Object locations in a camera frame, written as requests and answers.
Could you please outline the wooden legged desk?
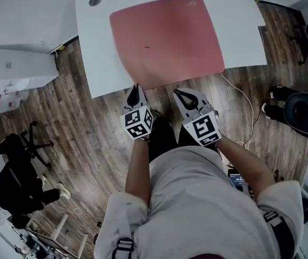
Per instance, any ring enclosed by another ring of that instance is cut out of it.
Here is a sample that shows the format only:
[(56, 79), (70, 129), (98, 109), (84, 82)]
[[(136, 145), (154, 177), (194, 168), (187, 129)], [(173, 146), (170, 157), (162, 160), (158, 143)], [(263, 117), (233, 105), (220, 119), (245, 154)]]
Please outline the wooden legged desk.
[(86, 245), (88, 234), (82, 237), (77, 252), (68, 249), (58, 242), (59, 235), (63, 232), (64, 225), (69, 215), (64, 214), (60, 223), (53, 229), (51, 234), (40, 231), (39, 226), (34, 224), (34, 219), (26, 215), (11, 215), (8, 221), (24, 248), (15, 246), (15, 251), (24, 256), (24, 259), (82, 259), (82, 253)]

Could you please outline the person's grey shirt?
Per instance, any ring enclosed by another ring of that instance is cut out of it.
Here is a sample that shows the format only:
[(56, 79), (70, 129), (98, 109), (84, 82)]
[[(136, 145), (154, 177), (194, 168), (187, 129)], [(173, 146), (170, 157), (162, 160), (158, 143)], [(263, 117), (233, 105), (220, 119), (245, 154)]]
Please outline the person's grey shirt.
[(302, 240), (300, 185), (276, 183), (256, 200), (235, 188), (223, 164), (178, 166), (150, 163), (150, 203), (128, 193), (110, 196), (94, 257), (128, 254), (136, 259), (291, 259)]

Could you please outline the black device with screen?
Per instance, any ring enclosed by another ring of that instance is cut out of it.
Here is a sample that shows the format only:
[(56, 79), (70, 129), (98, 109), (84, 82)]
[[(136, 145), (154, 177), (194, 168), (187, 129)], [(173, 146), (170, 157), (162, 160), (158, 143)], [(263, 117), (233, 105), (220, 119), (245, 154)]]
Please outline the black device with screen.
[(229, 168), (227, 171), (227, 175), (230, 178), (233, 185), (242, 193), (249, 196), (251, 199), (254, 198), (253, 190), (248, 185), (247, 182), (243, 179), (243, 177), (239, 174), (239, 172), (234, 168)]

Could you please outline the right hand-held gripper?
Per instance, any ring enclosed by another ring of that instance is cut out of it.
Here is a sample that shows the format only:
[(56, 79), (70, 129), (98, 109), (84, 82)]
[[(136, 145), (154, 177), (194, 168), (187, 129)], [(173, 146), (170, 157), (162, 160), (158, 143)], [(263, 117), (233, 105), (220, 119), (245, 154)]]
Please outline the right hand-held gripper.
[(216, 111), (206, 96), (191, 88), (176, 88), (173, 97), (183, 118), (183, 127), (200, 146), (207, 146), (222, 138)]

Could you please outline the white table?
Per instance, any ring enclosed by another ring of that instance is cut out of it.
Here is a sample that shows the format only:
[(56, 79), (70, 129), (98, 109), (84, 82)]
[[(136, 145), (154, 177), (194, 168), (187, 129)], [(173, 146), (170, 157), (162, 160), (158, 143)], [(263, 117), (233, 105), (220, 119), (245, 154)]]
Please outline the white table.
[[(110, 15), (157, 0), (76, 0), (79, 42), (92, 97), (136, 84), (125, 70), (115, 46)], [(265, 25), (255, 0), (203, 0), (222, 51), (225, 69), (267, 63), (260, 27)]]

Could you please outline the person's left forearm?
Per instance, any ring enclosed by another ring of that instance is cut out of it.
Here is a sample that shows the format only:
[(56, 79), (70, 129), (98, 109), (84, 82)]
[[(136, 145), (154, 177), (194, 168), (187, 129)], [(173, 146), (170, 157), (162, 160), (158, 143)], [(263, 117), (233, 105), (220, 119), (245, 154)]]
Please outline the person's left forearm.
[(148, 143), (136, 139), (133, 145), (125, 192), (140, 198), (148, 206), (151, 197)]

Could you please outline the red and black desk mat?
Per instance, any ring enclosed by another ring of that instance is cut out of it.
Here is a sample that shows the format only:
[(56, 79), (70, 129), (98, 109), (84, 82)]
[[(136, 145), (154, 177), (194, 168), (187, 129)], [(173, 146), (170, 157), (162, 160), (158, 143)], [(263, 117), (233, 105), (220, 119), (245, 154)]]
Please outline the red and black desk mat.
[(222, 51), (203, 0), (157, 0), (110, 15), (118, 56), (151, 89), (223, 72)]

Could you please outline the person's black trousers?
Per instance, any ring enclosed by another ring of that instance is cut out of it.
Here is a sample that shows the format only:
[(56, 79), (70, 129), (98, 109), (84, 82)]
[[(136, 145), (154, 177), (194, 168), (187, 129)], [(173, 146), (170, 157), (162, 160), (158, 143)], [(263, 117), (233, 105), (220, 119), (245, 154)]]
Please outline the person's black trousers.
[(204, 148), (181, 127), (179, 139), (176, 140), (171, 124), (163, 117), (158, 117), (153, 122), (153, 128), (147, 142), (147, 151), (142, 151), (143, 166), (150, 166), (154, 162), (157, 165), (173, 164), (178, 166), (220, 165), (221, 159), (216, 147)]

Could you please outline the person's right forearm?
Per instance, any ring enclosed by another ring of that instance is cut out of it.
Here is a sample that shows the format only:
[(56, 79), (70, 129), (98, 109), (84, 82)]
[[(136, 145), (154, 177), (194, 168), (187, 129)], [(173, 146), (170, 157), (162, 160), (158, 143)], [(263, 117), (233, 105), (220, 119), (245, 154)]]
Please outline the person's right forearm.
[(265, 162), (226, 136), (216, 142), (217, 148), (240, 173), (253, 190), (255, 199), (276, 182)]

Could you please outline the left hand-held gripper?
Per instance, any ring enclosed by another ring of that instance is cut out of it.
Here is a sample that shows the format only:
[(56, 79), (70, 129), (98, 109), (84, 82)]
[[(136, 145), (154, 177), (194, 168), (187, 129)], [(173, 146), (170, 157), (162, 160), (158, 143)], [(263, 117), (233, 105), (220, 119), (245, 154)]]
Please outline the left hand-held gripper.
[(130, 88), (124, 100), (124, 114), (120, 117), (123, 128), (133, 140), (148, 136), (152, 130), (153, 115), (145, 90), (140, 84)]

